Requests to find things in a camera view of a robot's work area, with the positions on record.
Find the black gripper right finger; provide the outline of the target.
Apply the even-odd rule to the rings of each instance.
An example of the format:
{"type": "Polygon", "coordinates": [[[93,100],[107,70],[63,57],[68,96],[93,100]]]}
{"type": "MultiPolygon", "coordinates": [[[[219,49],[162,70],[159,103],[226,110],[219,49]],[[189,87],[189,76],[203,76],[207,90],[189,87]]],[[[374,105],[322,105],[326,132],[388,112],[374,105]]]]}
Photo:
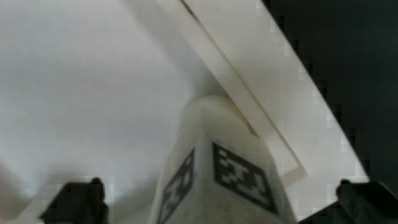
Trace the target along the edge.
{"type": "Polygon", "coordinates": [[[338,201],[299,224],[398,224],[398,184],[342,180],[338,201]]]}

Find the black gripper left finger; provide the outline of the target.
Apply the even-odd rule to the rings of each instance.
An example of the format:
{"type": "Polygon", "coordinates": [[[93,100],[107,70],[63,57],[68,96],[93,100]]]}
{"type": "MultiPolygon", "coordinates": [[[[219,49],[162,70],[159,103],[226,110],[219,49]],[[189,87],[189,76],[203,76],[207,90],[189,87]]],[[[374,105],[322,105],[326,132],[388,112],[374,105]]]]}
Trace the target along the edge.
{"type": "Polygon", "coordinates": [[[40,216],[45,224],[109,224],[105,185],[100,178],[68,182],[40,216]]]}

